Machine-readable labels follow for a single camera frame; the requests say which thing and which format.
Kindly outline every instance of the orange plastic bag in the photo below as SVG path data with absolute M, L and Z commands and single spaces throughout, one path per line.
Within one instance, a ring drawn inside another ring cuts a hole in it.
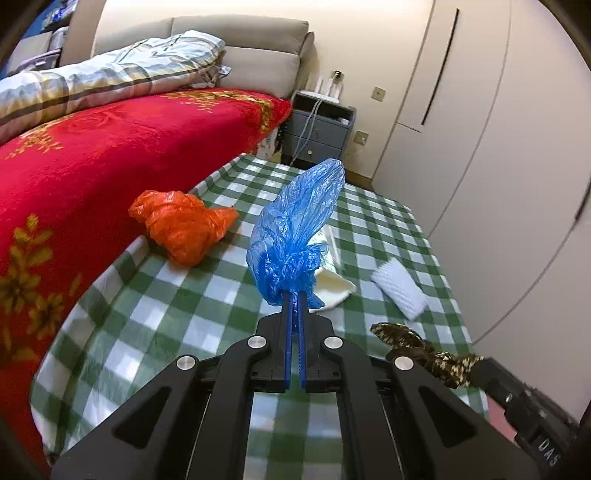
M 144 222 L 150 237 L 179 265 L 197 265 L 219 242 L 238 217 L 234 207 L 205 208 L 195 195 L 146 190 L 137 197 L 129 215 Z

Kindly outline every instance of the striped quilt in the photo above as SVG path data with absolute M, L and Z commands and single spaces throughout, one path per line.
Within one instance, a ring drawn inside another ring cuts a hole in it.
M 0 145 L 63 115 L 180 87 L 214 87 L 225 42 L 189 30 L 148 38 L 81 63 L 0 80 Z

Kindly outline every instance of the electrical outlet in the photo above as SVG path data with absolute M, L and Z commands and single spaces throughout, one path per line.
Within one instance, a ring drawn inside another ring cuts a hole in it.
M 371 94 L 371 98 L 377 100 L 378 102 L 381 102 L 382 100 L 384 100 L 385 96 L 386 90 L 380 87 L 374 87 L 374 92 Z
M 357 130 L 355 132 L 355 136 L 353 137 L 353 141 L 358 143 L 359 145 L 364 145 L 368 142 L 369 134 L 362 132 L 361 130 Z

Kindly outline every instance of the white knit fabric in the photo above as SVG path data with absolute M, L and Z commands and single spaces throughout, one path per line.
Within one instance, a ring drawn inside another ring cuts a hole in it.
M 371 279 L 387 293 L 407 319 L 414 320 L 425 310 L 427 296 L 396 258 L 379 267 Z

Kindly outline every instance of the blue plastic bag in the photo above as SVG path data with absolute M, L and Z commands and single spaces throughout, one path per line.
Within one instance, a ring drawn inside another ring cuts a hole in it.
M 263 208 L 252 230 L 246 261 L 269 305 L 280 306 L 284 291 L 305 291 L 309 308 L 324 306 L 313 293 L 314 271 L 328 246 L 308 245 L 308 241 L 332 213 L 344 184 L 343 164 L 330 158 L 297 176 Z

